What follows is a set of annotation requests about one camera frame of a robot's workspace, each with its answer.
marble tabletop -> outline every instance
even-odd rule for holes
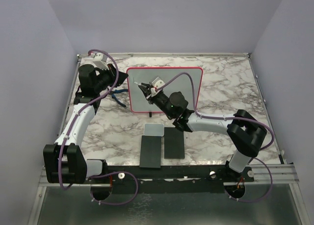
[[[232,114],[245,109],[257,120],[268,124],[246,57],[117,57],[115,60],[119,70],[124,72],[128,67],[202,67],[199,111]],[[122,88],[128,88],[127,81],[118,89]],[[69,113],[73,110],[73,98]],[[139,165],[144,124],[172,126],[172,121],[163,114],[153,114],[150,118],[148,114],[132,113],[128,93],[117,94],[117,98],[127,107],[121,107],[110,96],[103,99],[87,128],[81,150],[85,159],[105,159],[109,165]],[[185,132],[184,141],[185,159],[164,159],[162,147],[161,165],[224,164],[236,150],[229,136],[217,133]],[[269,141],[270,134],[267,134],[264,145]],[[274,144],[261,151],[258,158],[267,164],[280,163]]]

purple cable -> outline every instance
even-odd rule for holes
[[[107,204],[107,205],[124,205],[124,204],[127,204],[127,203],[131,202],[132,200],[134,200],[134,198],[136,197],[137,192],[138,192],[138,182],[137,182],[136,177],[135,177],[133,174],[131,174],[131,173],[129,173],[129,172],[119,171],[119,172],[109,173],[109,174],[106,174],[106,175],[92,176],[91,178],[108,177],[108,176],[110,176],[110,175],[117,175],[117,174],[119,174],[119,173],[124,173],[124,174],[130,175],[130,176],[132,176],[132,178],[133,178],[134,181],[135,181],[136,190],[135,190],[134,195],[133,195],[129,200],[127,200],[127,201],[125,201],[125,202],[120,202],[120,203],[110,203],[110,202],[105,202],[105,201],[101,201],[101,200],[96,200],[96,199],[94,198],[94,196],[93,196],[92,190],[90,190],[90,196],[91,196],[91,198],[92,198],[94,201],[96,201],[96,202],[98,202],[98,203],[100,203],[100,204]]]
[[[192,77],[190,76],[189,73],[187,72],[182,72],[182,73],[179,73],[177,74],[175,77],[173,77],[171,80],[169,80],[167,83],[165,83],[163,86],[161,86],[160,88],[156,89],[156,91],[159,91],[161,89],[163,89],[164,87],[166,87],[167,85],[169,85],[172,81],[174,81],[176,78],[178,78],[179,76],[181,75],[187,75],[191,81],[191,85],[192,85],[192,95],[193,95],[193,109],[194,109],[194,112],[195,114],[198,116],[198,117],[201,117],[201,118],[204,118],[204,119],[211,119],[211,120],[241,120],[241,121],[248,121],[248,122],[252,122],[252,123],[255,123],[255,124],[258,124],[258,125],[261,125],[263,126],[264,128],[266,128],[270,134],[271,134],[271,140],[270,142],[261,148],[261,150],[264,150],[266,148],[268,148],[270,145],[273,144],[273,142],[275,141],[275,134],[273,132],[273,130],[268,127],[267,125],[265,125],[264,123],[262,122],[259,122],[259,121],[255,121],[255,120],[251,120],[251,119],[247,119],[247,118],[243,118],[243,117],[226,117],[226,118],[223,118],[223,117],[216,117],[216,116],[203,116],[201,115],[200,113],[198,113],[197,109],[196,109],[196,103],[195,103],[195,92],[194,92],[194,82],[193,82],[193,79]]]
[[[237,199],[237,198],[234,198],[234,197],[230,196],[229,193],[225,190],[225,193],[227,193],[227,195],[229,196],[230,199],[236,200],[236,201],[239,201],[239,202],[244,202],[244,203],[255,203],[255,202],[259,202],[259,201],[265,199],[270,194],[271,190],[273,189],[273,176],[271,175],[270,169],[260,159],[257,159],[257,158],[254,158],[254,159],[260,161],[266,167],[266,169],[268,170],[269,177],[270,177],[270,187],[269,187],[268,191],[266,192],[266,194],[264,196],[262,196],[262,197],[260,197],[258,199],[255,199],[255,200],[242,200],[242,199]]]
[[[94,102],[96,102],[96,101],[98,101],[98,100],[100,100],[100,99],[105,98],[105,97],[107,96],[107,94],[110,93],[110,91],[116,86],[116,84],[117,84],[117,82],[118,82],[119,70],[118,70],[118,65],[117,65],[116,61],[115,61],[106,51],[103,51],[103,50],[90,50],[90,51],[88,51],[88,55],[90,55],[90,53],[93,52],[93,51],[95,51],[95,52],[101,52],[101,53],[105,54],[107,57],[109,57],[109,58],[112,60],[114,66],[115,66],[115,68],[116,68],[116,70],[117,70],[117,76],[116,76],[116,79],[115,79],[115,81],[114,81],[112,87],[111,87],[106,93],[104,93],[103,95],[101,95],[100,97],[98,97],[98,98],[96,98],[96,99],[94,99],[94,100],[91,100],[89,103],[87,103],[86,105],[84,105],[84,106],[78,111],[78,113],[74,116],[74,118],[73,118],[73,120],[72,120],[72,122],[71,122],[71,124],[70,124],[70,126],[69,126],[68,131],[66,132],[66,136],[69,136],[69,134],[71,133],[71,130],[72,130],[74,124],[75,124],[75,121],[77,120],[77,118],[78,118],[78,116],[80,115],[80,113],[81,113],[86,107],[90,106],[90,105],[93,104]],[[58,178],[59,178],[59,184],[60,184],[60,187],[61,187],[63,190],[67,190],[67,189],[69,189],[69,188],[72,186],[72,184],[70,184],[69,186],[64,187],[64,186],[63,186],[63,182],[62,182],[62,173],[61,173],[61,170],[62,170],[62,156],[63,156],[63,150],[64,150],[64,146],[65,146],[66,141],[67,141],[67,139],[64,138],[64,139],[63,139],[63,142],[62,142],[62,144],[61,144],[60,153],[59,153],[59,162],[58,162]]]

